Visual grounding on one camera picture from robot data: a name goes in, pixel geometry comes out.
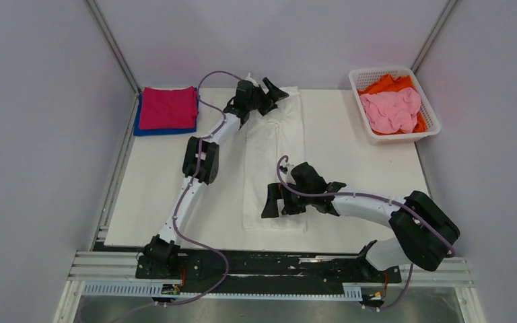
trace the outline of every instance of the white cloth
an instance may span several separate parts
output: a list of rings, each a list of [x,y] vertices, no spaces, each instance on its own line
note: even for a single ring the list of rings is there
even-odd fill
[[[242,223],[246,230],[305,232],[306,214],[261,219],[267,202],[267,185],[278,182],[276,167],[282,155],[294,165],[305,160],[302,103],[297,87],[284,87],[290,96],[278,109],[261,116],[251,112],[247,122],[244,156]]]

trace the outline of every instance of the laundry basket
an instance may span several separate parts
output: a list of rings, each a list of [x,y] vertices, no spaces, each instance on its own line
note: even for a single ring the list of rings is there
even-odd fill
[[[427,125],[427,130],[425,132],[404,133],[400,135],[377,135],[373,132],[372,128],[370,127],[370,123],[368,122],[368,118],[366,117],[364,107],[361,105],[357,90],[366,89],[369,85],[372,85],[386,74],[391,74],[393,78],[407,75],[411,77],[411,81],[413,82],[413,89],[417,91],[419,96],[421,96],[420,112]],[[431,109],[431,104],[429,104],[429,101],[423,93],[423,89],[421,89],[417,78],[410,69],[406,67],[376,67],[371,69],[354,69],[353,71],[349,72],[349,81],[351,83],[353,95],[355,96],[355,101],[357,102],[357,107],[359,108],[359,113],[361,115],[361,119],[366,130],[365,132],[368,136],[368,141],[370,144],[381,145],[386,143],[413,142],[427,136],[437,135],[439,131],[441,131],[441,126],[439,125],[439,121],[437,121],[435,113],[433,113],[433,110]]]

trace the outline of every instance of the red folded cloth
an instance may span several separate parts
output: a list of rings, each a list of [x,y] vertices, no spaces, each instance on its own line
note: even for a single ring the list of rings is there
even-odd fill
[[[186,89],[145,88],[141,94],[139,128],[190,129],[197,119],[197,91]]]

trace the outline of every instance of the pink towel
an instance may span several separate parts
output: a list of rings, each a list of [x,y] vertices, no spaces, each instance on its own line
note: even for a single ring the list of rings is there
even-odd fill
[[[186,89],[145,88],[141,94],[139,128],[152,129],[190,129],[197,119],[197,91]]]
[[[366,111],[370,126],[384,134],[412,133],[417,124],[417,113],[421,107],[419,94],[411,87],[399,92],[364,94],[359,97]]]

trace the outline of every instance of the gray floor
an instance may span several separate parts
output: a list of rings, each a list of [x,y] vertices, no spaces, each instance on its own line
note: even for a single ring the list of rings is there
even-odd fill
[[[399,294],[390,288],[388,301]],[[138,297],[89,297],[82,302],[83,323],[108,323],[120,315],[150,303]],[[371,313],[346,301],[253,301],[200,299],[177,308],[145,308],[118,321],[128,322],[463,322],[453,289],[411,288],[394,309]]]

